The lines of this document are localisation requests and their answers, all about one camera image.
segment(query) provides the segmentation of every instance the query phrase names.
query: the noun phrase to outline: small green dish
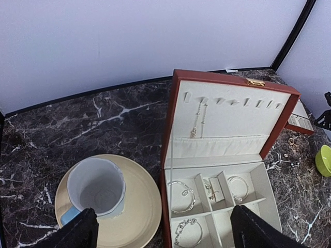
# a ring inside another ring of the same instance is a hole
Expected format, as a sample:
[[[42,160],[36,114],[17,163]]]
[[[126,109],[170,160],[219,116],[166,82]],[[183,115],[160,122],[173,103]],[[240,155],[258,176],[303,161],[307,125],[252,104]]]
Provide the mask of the small green dish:
[[[316,154],[315,163],[318,171],[324,177],[331,177],[331,148],[323,145]]]

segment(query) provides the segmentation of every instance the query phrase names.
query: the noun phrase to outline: dark marble surface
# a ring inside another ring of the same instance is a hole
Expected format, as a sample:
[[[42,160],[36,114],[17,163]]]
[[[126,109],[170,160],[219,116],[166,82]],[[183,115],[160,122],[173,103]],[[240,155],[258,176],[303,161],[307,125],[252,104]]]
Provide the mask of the dark marble surface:
[[[234,74],[284,83],[272,70]],[[8,247],[33,245],[58,229],[57,186],[65,172],[86,157],[120,154],[137,161],[158,180],[170,84],[131,86],[7,118],[0,195]],[[313,136],[283,130],[265,165],[283,233],[309,247],[328,247],[331,179],[317,172],[314,155],[331,142],[321,129],[314,129]],[[290,137],[293,146],[288,144]],[[147,247],[163,247],[161,228]]]

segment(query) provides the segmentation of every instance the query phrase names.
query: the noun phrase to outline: bangle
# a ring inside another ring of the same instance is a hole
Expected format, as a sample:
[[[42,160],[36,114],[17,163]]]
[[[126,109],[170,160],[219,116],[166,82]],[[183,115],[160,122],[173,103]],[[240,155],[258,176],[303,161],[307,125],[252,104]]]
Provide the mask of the bangle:
[[[169,182],[168,183],[168,186],[172,185],[172,184],[175,184],[175,183],[178,183],[182,186],[184,186],[186,189],[182,192],[182,196],[187,196],[188,194],[191,194],[192,195],[192,202],[191,204],[183,211],[176,211],[176,210],[173,210],[171,209],[171,211],[173,211],[174,213],[185,213],[185,212],[188,212],[190,210],[192,210],[192,208],[194,207],[194,204],[195,204],[195,195],[194,195],[194,190],[191,189],[189,186],[187,186],[186,184],[184,184],[183,182],[180,182],[180,181],[172,181],[172,182]]]
[[[198,241],[192,245],[192,246],[181,246],[179,244],[179,236],[182,234],[184,228],[188,225],[188,224],[191,224],[191,226],[193,226],[194,224],[198,224],[198,226],[200,227],[200,237],[198,239]],[[202,227],[200,225],[200,223],[196,220],[196,219],[188,219],[188,220],[183,220],[182,222],[179,223],[179,225],[177,226],[177,229],[176,229],[176,237],[175,237],[175,245],[181,247],[181,248],[193,248],[193,247],[196,247],[198,244],[200,244],[201,240],[202,240],[202,236],[203,236],[203,232],[202,232]]]
[[[231,190],[230,184],[233,181],[236,181],[236,180],[239,180],[239,181],[243,182],[245,184],[245,186],[246,186],[246,193],[245,193],[245,195],[243,197],[237,196],[237,195],[233,194],[233,192]],[[243,200],[245,200],[246,197],[248,196],[248,185],[247,185],[247,182],[243,178],[241,178],[241,177],[233,176],[233,177],[229,177],[228,178],[228,184],[229,184],[229,188],[230,188],[230,191],[231,191],[231,194],[232,194],[233,199],[235,199],[239,203],[242,203]]]

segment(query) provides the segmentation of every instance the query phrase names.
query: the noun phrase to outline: mug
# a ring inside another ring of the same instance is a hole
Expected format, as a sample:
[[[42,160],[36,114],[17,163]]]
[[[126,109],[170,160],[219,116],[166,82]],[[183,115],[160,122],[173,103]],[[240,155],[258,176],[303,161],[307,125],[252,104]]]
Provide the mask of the mug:
[[[73,206],[62,215],[63,225],[85,208],[93,208],[99,219],[115,217],[124,209],[126,184],[123,173],[109,160],[82,160],[70,172],[67,190]]]

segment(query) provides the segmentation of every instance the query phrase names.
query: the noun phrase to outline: plate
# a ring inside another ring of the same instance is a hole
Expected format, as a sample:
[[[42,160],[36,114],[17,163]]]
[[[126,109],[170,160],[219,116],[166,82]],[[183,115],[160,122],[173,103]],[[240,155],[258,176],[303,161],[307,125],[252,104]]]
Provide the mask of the plate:
[[[112,154],[94,157],[115,163],[122,170],[127,185],[123,213],[113,219],[98,220],[97,247],[145,247],[155,235],[162,214],[161,196],[154,179],[142,166],[128,158]],[[67,180],[75,166],[66,172],[55,195],[55,216],[60,227],[61,216],[72,206]]]

